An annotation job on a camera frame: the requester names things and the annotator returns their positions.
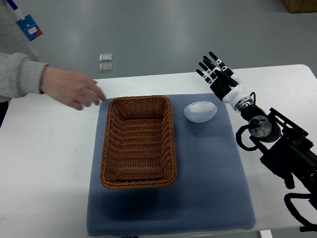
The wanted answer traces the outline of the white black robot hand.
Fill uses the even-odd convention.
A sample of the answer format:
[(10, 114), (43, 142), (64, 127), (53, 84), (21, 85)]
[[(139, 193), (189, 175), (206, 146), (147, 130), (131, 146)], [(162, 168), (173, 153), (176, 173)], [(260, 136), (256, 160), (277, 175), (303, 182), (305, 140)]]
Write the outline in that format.
[(213, 52), (209, 55), (218, 64), (221, 70), (207, 57), (203, 56), (203, 63), (199, 66), (211, 77), (205, 75), (200, 69), (196, 73), (200, 75), (208, 84), (214, 94), (225, 103), (243, 103), (249, 100), (249, 95), (244, 91), (244, 85), (240, 79), (234, 77), (232, 70), (227, 70), (225, 63)]

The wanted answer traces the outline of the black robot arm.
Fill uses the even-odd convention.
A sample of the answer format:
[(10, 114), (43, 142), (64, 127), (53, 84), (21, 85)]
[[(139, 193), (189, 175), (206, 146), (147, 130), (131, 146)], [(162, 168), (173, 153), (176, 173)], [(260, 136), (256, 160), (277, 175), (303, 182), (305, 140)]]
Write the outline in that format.
[(294, 177), (309, 191), (310, 200), (317, 198), (317, 156), (308, 133), (271, 108), (266, 114), (256, 105), (255, 93), (247, 94), (240, 78), (213, 52), (204, 56), (196, 72), (209, 84), (222, 102), (247, 122), (236, 132), (236, 142), (245, 151), (260, 150), (260, 161), (282, 178), (288, 189), (294, 189)]

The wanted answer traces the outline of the grey sweater forearm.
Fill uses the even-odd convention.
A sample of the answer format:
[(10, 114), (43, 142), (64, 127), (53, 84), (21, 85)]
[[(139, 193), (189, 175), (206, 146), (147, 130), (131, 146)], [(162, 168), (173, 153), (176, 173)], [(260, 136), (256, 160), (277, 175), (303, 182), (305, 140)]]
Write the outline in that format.
[(25, 95), (41, 94), (41, 78), (46, 63), (38, 56), (30, 41), (16, 24), (9, 3), (0, 2), (0, 101)]

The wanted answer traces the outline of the person's bare hand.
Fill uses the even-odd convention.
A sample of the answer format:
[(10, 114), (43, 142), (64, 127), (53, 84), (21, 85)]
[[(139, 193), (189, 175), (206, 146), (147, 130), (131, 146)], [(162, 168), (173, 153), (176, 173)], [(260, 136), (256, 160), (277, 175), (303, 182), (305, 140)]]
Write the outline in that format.
[(97, 81), (69, 69), (46, 66), (41, 77), (40, 90), (58, 102), (78, 111), (106, 100)]

